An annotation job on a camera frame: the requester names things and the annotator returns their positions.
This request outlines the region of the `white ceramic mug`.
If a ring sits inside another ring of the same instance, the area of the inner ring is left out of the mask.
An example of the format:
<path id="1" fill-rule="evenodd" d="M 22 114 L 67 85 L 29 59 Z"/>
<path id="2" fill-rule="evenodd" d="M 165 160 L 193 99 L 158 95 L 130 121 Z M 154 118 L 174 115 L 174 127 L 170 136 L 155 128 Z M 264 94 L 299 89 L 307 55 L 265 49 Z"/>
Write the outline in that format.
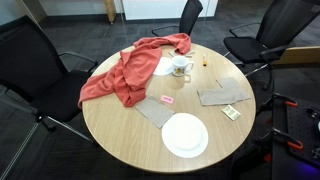
<path id="1" fill-rule="evenodd" d="M 175 56 L 172 58 L 172 65 L 172 74 L 174 76 L 181 77 L 193 69 L 194 62 L 184 56 Z"/>

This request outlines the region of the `small white plate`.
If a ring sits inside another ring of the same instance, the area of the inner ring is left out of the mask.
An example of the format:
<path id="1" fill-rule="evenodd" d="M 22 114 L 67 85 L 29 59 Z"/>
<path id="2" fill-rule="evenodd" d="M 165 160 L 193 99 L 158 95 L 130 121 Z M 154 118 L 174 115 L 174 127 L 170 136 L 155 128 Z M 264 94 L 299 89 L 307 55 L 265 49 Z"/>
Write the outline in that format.
<path id="1" fill-rule="evenodd" d="M 169 75 L 173 71 L 172 60 L 167 57 L 161 57 L 153 74 L 158 76 Z"/>

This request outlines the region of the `large white plate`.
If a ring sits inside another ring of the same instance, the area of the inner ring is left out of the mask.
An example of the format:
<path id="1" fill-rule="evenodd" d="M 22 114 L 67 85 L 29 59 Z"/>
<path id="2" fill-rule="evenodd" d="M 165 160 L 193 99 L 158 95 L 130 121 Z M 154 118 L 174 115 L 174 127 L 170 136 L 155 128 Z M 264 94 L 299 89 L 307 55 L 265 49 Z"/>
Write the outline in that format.
<path id="1" fill-rule="evenodd" d="M 171 153 L 181 158 L 200 156 L 209 143 L 206 126 L 189 113 L 174 114 L 162 127 L 162 140 Z"/>

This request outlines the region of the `pink sticky note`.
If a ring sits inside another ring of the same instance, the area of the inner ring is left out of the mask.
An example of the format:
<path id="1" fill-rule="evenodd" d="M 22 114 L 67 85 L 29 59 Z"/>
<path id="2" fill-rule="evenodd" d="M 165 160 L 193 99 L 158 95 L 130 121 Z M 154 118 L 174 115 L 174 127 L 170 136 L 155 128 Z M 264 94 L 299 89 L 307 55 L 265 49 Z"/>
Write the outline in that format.
<path id="1" fill-rule="evenodd" d="M 174 102 L 174 98 L 166 96 L 166 95 L 162 95 L 160 100 L 162 102 L 168 103 L 168 104 L 172 104 Z"/>

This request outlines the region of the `red orange cloth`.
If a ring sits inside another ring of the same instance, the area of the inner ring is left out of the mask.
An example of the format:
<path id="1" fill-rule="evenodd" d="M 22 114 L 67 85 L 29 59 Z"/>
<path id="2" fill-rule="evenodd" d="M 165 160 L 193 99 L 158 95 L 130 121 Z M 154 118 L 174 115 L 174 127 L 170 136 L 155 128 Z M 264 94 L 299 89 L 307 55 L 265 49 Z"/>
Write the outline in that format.
<path id="1" fill-rule="evenodd" d="M 180 54 L 191 48 L 185 33 L 147 37 L 136 41 L 130 52 L 120 52 L 118 62 L 107 72 L 90 77 L 80 91 L 78 107 L 83 102 L 115 93 L 125 107 L 132 107 L 146 95 L 146 83 L 162 57 L 162 45 L 172 45 Z"/>

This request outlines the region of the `round wooden table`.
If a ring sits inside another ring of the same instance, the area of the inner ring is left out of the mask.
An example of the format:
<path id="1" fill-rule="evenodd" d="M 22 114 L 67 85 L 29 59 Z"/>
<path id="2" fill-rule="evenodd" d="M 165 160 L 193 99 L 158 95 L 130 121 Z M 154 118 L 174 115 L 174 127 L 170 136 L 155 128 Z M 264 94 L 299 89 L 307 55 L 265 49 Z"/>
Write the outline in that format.
<path id="1" fill-rule="evenodd" d="M 136 108 L 124 107 L 114 93 L 82 103 L 90 133 L 109 154 L 139 169 L 181 173 L 216 164 L 245 141 L 256 112 L 249 81 L 219 53 L 197 44 L 191 50 L 194 66 L 186 76 L 153 76 L 148 81 L 146 95 L 171 97 L 166 107 L 182 116 L 161 128 Z M 221 105 L 203 106 L 198 97 L 200 90 L 218 89 L 218 81 L 229 77 L 249 94 L 232 105 L 240 112 L 236 120 L 228 118 Z"/>

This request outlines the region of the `brown napkin under cloth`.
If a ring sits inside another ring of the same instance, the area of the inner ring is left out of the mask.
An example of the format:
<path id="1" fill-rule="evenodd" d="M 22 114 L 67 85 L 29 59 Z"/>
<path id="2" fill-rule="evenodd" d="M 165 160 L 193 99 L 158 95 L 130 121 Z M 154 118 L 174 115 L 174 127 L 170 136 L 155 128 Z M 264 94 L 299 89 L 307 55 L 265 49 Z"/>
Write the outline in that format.
<path id="1" fill-rule="evenodd" d="M 175 56 L 184 56 L 184 57 L 187 57 L 187 58 L 191 58 L 192 55 L 195 53 L 194 51 L 189 51 L 187 52 L 186 54 L 181 54 L 180 52 L 176 51 L 176 50 L 171 50 L 168 52 L 169 55 L 171 55 L 172 57 L 175 57 Z"/>

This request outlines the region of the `orange marker pen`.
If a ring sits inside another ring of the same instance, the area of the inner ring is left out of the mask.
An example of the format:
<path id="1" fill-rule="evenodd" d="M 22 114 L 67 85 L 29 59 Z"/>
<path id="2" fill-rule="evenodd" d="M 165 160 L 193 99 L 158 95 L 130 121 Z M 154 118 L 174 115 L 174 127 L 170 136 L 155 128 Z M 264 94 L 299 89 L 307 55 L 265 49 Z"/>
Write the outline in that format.
<path id="1" fill-rule="evenodd" d="M 203 66 L 207 66 L 206 54 L 203 54 Z"/>

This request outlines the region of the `black office chair far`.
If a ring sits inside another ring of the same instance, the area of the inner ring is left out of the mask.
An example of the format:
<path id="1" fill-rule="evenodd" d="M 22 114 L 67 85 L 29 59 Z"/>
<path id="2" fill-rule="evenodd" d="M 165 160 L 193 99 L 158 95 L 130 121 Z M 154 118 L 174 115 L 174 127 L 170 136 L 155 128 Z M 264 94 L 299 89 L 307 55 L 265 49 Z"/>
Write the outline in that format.
<path id="1" fill-rule="evenodd" d="M 200 0 L 187 0 L 180 17 L 180 22 L 176 25 L 179 32 L 190 35 L 202 10 L 203 6 Z"/>

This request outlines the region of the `black office chair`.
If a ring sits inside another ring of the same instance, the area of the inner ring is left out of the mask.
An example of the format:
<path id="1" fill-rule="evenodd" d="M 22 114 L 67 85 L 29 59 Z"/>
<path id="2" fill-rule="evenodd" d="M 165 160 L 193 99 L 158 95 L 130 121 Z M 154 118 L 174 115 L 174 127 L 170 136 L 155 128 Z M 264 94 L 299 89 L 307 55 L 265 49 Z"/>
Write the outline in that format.
<path id="1" fill-rule="evenodd" d="M 203 6 L 200 0 L 187 0 L 180 17 L 180 22 L 176 25 L 179 32 L 190 35 L 202 10 Z"/>
<path id="2" fill-rule="evenodd" d="M 262 63 L 262 66 L 247 73 L 247 76 L 267 67 L 267 90 L 273 81 L 271 63 L 278 60 L 284 51 L 291 47 L 293 39 L 320 14 L 320 0 L 273 0 L 267 8 L 255 37 L 239 37 L 229 32 L 232 37 L 223 40 L 228 53 L 243 64 Z"/>
<path id="3" fill-rule="evenodd" d="M 92 75 L 68 70 L 52 42 L 28 16 L 0 26 L 0 84 L 27 103 L 18 105 L 37 122 L 48 118 L 70 129 L 76 117 L 80 90 Z"/>

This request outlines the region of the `black office chair left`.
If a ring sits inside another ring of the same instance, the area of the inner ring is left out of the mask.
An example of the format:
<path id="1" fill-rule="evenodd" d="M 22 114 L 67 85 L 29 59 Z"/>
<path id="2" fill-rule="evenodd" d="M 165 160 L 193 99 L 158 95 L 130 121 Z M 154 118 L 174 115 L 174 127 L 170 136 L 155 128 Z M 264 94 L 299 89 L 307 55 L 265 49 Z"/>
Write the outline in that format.
<path id="1" fill-rule="evenodd" d="M 37 122 L 48 118 L 70 129 L 76 117 L 80 90 L 92 75 L 68 70 L 52 42 L 28 16 L 0 26 L 0 84 L 27 103 L 18 105 Z"/>

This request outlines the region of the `black office chair right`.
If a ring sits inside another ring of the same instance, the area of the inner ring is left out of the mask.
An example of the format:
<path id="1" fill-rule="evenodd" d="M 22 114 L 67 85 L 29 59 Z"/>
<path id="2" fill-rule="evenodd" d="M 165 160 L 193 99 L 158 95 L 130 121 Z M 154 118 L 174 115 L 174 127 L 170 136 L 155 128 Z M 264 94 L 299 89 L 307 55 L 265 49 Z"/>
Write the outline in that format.
<path id="1" fill-rule="evenodd" d="M 293 39 L 320 14 L 320 0 L 273 0 L 267 8 L 255 37 L 239 37 L 229 32 L 232 37 L 223 40 L 228 53 L 243 64 L 262 63 L 262 66 L 247 73 L 247 76 L 267 67 L 267 90 L 273 81 L 271 63 L 278 60 L 284 51 L 291 47 Z"/>

